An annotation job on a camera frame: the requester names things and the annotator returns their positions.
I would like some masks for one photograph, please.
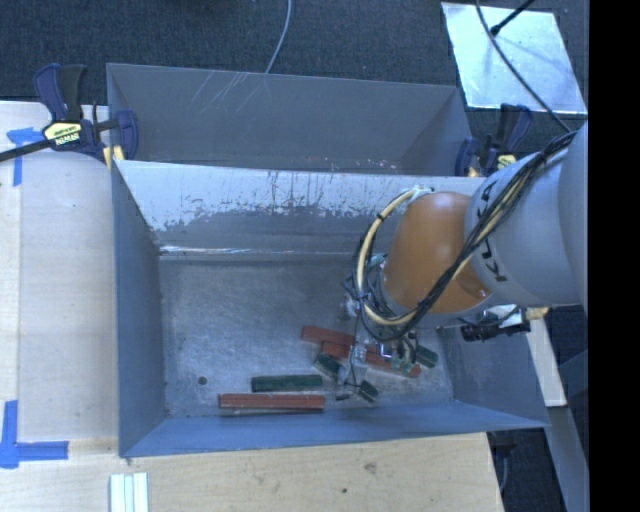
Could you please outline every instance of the wooden table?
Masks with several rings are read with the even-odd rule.
[[[8,129],[41,128],[47,120],[40,105],[0,102],[0,150],[13,147]],[[46,161],[63,165],[65,158]],[[0,402],[19,391],[22,189],[12,175],[12,162],[0,164]],[[51,382],[43,376],[43,389]],[[62,412],[48,414],[55,425]],[[114,436],[69,441],[68,460],[0,469],[0,510],[108,510],[110,475],[136,472],[148,474],[154,512],[504,510],[484,433],[132,460],[118,457]]]

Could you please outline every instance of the blue clamp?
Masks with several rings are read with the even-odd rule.
[[[86,66],[80,64],[60,66],[53,63],[35,74],[33,85],[36,93],[51,114],[51,124],[43,130],[45,138],[51,140],[51,149],[83,153],[105,163],[106,146],[100,140],[100,132],[103,129],[118,128],[125,158],[133,158],[138,149],[138,125],[133,111],[120,110],[116,112],[115,120],[98,123],[94,105],[93,123],[83,119],[79,91],[86,71]],[[73,125],[80,125],[80,129],[70,132],[66,137],[55,134],[55,127]]]
[[[67,460],[69,441],[19,443],[18,401],[5,402],[0,441],[0,468],[16,469],[21,462],[36,460]]]

